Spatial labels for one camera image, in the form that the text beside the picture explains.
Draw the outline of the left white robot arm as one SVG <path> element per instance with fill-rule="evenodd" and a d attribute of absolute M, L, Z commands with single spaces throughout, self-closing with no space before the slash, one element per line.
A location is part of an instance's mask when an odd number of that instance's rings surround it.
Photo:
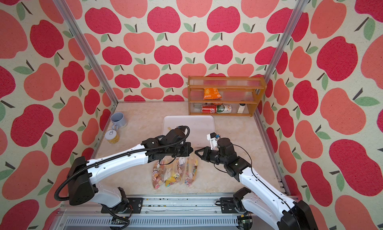
<path fill-rule="evenodd" d="M 87 202 L 102 205 L 108 213 L 122 213 L 131 207 L 123 188 L 108 188 L 101 180 L 138 165 L 162 161 L 170 156 L 188 157 L 193 148 L 187 142 L 190 134 L 188 126 L 178 126 L 167 135 L 144 140 L 137 146 L 105 158 L 86 160 L 77 158 L 69 171 L 69 204 L 78 206 Z"/>

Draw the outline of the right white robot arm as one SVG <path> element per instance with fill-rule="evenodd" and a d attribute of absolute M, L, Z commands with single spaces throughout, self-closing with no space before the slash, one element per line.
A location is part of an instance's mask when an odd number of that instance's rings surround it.
<path fill-rule="evenodd" d="M 222 164 L 226 173 L 243 184 L 233 196 L 240 212 L 260 217 L 275 230 L 316 230 L 314 215 L 304 201 L 296 202 L 264 180 L 251 163 L 238 156 L 228 138 L 212 138 L 210 146 L 195 151 L 203 161 Z"/>

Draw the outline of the ziploc bag of candies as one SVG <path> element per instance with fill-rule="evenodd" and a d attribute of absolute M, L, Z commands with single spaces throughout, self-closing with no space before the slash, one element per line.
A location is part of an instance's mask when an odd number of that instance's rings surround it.
<path fill-rule="evenodd" d="M 194 183 L 194 181 L 196 180 L 197 168 L 198 168 L 197 158 L 188 157 L 186 172 L 184 175 L 184 183 L 188 188 L 190 188 L 192 184 Z"/>

